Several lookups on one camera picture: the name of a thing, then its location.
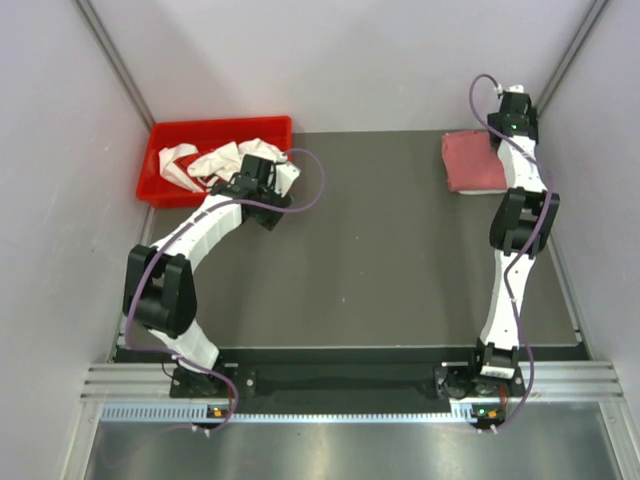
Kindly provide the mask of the pink t shirt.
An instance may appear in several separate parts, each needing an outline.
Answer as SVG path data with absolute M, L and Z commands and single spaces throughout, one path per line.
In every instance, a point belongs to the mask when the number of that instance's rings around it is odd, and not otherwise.
M 450 192 L 507 189 L 504 169 L 491 148 L 488 132 L 466 130 L 444 134 L 441 156 Z

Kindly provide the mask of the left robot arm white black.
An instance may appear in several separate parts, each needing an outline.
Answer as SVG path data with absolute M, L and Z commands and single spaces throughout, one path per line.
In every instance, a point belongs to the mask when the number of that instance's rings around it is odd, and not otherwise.
M 220 394 L 227 374 L 218 347 L 196 320 L 194 272 L 230 232 L 253 219 L 275 228 L 292 203 L 300 169 L 283 159 L 244 156 L 240 171 L 214 185 L 202 204 L 173 233 L 129 253 L 123 314 L 162 342 L 177 363 L 174 380 L 201 397 Z

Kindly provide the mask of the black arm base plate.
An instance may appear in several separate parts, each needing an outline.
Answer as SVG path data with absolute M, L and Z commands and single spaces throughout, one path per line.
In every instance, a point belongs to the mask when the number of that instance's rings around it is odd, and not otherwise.
M 425 398 L 510 397 L 525 393 L 512 377 L 480 374 L 484 355 L 471 347 L 225 349 L 212 370 L 243 396 L 278 391 L 408 391 Z

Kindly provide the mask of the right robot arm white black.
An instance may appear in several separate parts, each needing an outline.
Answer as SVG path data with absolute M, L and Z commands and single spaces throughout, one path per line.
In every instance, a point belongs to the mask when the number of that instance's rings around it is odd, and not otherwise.
M 518 375 L 522 344 L 520 310 L 529 275 L 545 249 L 560 206 L 540 174 L 537 110 L 521 85 L 498 92 L 500 105 L 487 116 L 490 147 L 507 189 L 490 226 L 495 275 L 491 303 L 466 374 L 469 388 L 487 396 Z

